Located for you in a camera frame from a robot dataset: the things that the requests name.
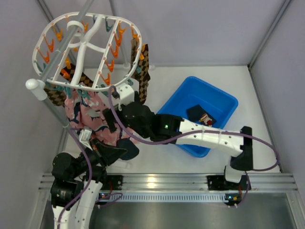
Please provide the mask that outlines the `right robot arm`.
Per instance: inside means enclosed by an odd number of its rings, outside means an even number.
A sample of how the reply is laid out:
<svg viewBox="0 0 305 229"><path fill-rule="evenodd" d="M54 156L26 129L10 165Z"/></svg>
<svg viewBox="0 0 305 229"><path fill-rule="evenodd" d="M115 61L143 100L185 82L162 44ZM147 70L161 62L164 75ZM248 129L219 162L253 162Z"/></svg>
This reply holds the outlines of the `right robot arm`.
<svg viewBox="0 0 305 229"><path fill-rule="evenodd" d="M250 127L230 132L191 122L172 114L155 114L134 99L134 91L125 93L115 86L108 89L113 117L105 115L131 138L147 145L193 145L217 149L230 156L224 167L225 180L239 183L244 172L253 170L253 136Z"/></svg>

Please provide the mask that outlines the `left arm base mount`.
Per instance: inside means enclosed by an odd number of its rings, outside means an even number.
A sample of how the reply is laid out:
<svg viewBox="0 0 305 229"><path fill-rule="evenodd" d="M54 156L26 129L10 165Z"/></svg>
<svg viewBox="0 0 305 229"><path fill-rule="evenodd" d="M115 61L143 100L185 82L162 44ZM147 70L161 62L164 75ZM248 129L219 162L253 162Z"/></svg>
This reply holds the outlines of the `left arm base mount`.
<svg viewBox="0 0 305 229"><path fill-rule="evenodd" d="M122 189L122 175L108 175L105 183L105 189L109 191L117 191Z"/></svg>

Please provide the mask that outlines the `navy blue sock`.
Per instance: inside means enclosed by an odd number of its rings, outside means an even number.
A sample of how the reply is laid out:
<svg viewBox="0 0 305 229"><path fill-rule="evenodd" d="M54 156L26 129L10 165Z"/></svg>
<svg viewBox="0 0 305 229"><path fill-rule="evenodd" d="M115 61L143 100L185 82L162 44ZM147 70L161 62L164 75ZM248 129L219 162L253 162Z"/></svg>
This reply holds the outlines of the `navy blue sock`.
<svg viewBox="0 0 305 229"><path fill-rule="evenodd" d="M188 120L212 127L217 120L205 111L199 104L186 109Z"/></svg>

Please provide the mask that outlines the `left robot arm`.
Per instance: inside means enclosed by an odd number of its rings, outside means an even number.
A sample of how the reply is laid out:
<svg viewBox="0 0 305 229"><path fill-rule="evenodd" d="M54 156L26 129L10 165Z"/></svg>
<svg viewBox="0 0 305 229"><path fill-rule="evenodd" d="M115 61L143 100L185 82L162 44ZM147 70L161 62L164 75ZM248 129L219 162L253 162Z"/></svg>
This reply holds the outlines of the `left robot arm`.
<svg viewBox="0 0 305 229"><path fill-rule="evenodd" d="M108 175L107 167L128 158L122 145L92 140L73 157L59 153L53 160L51 205L56 229L87 229L96 205L106 206L122 198L121 175Z"/></svg>

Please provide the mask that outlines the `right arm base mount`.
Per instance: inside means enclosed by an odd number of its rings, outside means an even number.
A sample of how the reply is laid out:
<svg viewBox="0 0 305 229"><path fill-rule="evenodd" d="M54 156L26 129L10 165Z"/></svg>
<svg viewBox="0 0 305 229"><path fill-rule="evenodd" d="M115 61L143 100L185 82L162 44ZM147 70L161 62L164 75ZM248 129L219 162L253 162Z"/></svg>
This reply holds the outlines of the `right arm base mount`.
<svg viewBox="0 0 305 229"><path fill-rule="evenodd" d="M241 181L239 183L229 182L225 180L224 175L209 175L207 176L207 184L208 190L210 191L244 191L247 190L249 181L246 175L242 175Z"/></svg>

